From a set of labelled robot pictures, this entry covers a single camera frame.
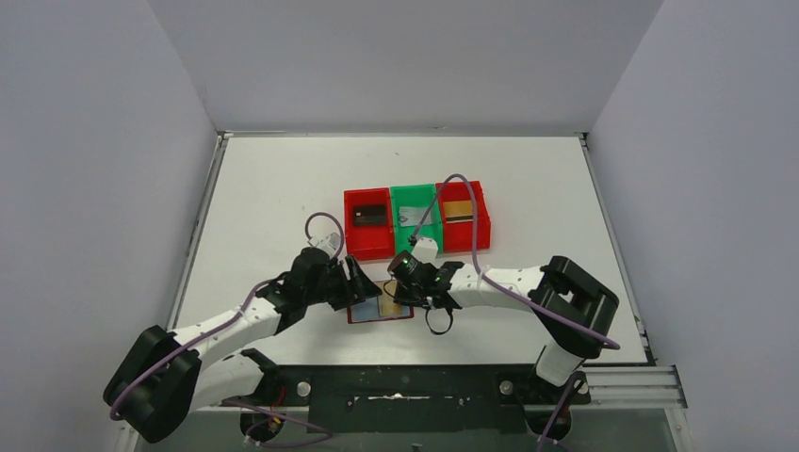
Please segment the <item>red leather card holder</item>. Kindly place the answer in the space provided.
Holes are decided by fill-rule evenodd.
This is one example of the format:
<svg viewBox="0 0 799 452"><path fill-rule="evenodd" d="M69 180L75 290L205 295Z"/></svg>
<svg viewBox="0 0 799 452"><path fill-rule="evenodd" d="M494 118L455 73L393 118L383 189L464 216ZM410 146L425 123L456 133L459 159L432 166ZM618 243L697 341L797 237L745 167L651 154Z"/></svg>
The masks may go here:
<svg viewBox="0 0 799 452"><path fill-rule="evenodd" d="M396 289L397 289L397 282L395 280L387 280L379 282L378 285L382 289L382 293L380 295L387 294L390 295L393 299L395 299L394 296L396 295ZM413 318L415 316L413 307L401 304L402 306L404 306L405 315L399 317L380 317L378 313L379 296L366 299L363 302L350 306L347 309L348 323L354 325L354 324L363 324L363 323L392 321L392 320L404 320L404 319Z"/></svg>

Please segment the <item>yellow credit card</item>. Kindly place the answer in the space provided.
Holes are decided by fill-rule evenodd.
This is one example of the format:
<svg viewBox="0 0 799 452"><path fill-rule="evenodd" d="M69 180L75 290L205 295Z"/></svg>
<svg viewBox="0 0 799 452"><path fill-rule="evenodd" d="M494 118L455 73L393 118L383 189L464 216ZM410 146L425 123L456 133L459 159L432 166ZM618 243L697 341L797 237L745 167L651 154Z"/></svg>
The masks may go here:
<svg viewBox="0 0 799 452"><path fill-rule="evenodd" d="M380 317L399 317L405 315L405 310L390 295L382 294L378 297L378 313Z"/></svg>
<svg viewBox="0 0 799 452"><path fill-rule="evenodd" d="M447 224L471 222L477 216L471 200L445 201L442 209L442 220Z"/></svg>

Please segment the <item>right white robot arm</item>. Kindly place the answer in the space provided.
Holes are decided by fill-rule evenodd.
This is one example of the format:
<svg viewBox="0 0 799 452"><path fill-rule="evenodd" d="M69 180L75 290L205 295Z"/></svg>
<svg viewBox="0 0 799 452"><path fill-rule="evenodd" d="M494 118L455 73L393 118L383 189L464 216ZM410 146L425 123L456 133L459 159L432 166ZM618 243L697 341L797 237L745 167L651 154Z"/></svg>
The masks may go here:
<svg viewBox="0 0 799 452"><path fill-rule="evenodd" d="M556 255L542 266L479 268L447 261L424 263L403 251L388 265L402 304L443 309L499 308L534 313L550 336L533 373L530 389L551 402L586 361L620 345L609 336L619 298L569 258Z"/></svg>

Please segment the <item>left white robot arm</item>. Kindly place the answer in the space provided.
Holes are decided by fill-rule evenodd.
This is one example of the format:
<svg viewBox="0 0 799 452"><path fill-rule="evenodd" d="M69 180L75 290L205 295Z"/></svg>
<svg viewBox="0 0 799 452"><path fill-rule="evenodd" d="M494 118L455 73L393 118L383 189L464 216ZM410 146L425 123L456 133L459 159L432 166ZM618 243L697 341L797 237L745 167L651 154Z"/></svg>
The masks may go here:
<svg viewBox="0 0 799 452"><path fill-rule="evenodd" d="M109 416L157 443L200 408L230 399L271 405L285 394L281 371L251 344L294 326L313 305L339 311L381 293L352 256L306 247L231 310L178 330L143 331L104 389Z"/></svg>

